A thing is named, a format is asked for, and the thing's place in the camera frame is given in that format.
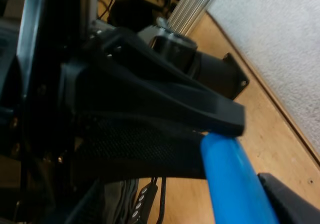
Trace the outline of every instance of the metal bar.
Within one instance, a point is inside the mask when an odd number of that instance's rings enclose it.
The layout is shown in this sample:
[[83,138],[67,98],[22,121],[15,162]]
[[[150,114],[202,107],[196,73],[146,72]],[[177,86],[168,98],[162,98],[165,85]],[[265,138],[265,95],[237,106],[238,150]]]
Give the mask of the metal bar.
[[98,0],[80,0],[80,32],[82,39],[90,36],[90,31],[96,21]]
[[168,19],[173,31],[186,34],[199,19],[211,0],[180,0]]

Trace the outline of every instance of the button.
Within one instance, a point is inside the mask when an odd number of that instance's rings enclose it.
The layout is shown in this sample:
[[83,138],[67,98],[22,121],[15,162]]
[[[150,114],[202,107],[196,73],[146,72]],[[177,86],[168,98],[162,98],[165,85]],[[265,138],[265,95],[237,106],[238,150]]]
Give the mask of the button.
[[147,190],[148,190],[148,188],[143,188],[141,193],[144,194]]
[[135,218],[136,215],[138,215],[138,211],[135,211],[135,212],[132,214],[132,217]]
[[141,203],[138,203],[135,207],[135,209],[138,209],[139,207],[141,207]]

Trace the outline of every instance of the mesh panel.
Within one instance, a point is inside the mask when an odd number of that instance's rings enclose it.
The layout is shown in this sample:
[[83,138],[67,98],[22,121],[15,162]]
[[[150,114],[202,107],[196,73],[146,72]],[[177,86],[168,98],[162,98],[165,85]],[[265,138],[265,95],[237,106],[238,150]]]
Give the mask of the mesh panel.
[[202,166],[202,135],[186,126],[140,117],[90,115],[76,159],[132,159],[184,168]]

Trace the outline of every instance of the black mesh fabric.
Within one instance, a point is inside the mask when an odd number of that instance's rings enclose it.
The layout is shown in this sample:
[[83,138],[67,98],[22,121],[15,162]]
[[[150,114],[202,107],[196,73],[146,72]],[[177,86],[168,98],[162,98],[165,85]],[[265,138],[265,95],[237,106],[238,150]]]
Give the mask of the black mesh fabric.
[[188,172],[191,172],[193,174],[190,177],[198,175],[204,178],[200,154],[201,133],[184,125],[150,118],[101,114],[87,117],[81,132],[84,142],[74,157],[78,163],[81,160],[87,164],[103,160],[103,164],[107,165],[116,160],[121,163],[122,169],[126,168],[124,165],[132,168],[131,164],[139,163],[142,169],[157,166],[162,176],[165,169],[171,169],[177,173],[168,173],[169,176],[188,176]]

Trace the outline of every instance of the black mounting arm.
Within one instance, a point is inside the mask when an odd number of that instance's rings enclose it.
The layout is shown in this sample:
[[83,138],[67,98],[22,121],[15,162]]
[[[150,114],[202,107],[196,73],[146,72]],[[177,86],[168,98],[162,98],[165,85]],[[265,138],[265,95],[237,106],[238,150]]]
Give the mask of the black mounting arm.
[[[62,72],[62,100],[85,128],[73,182],[205,178],[201,131],[239,136],[244,109],[192,80],[129,30],[89,40]],[[105,173],[105,167],[114,168]]]

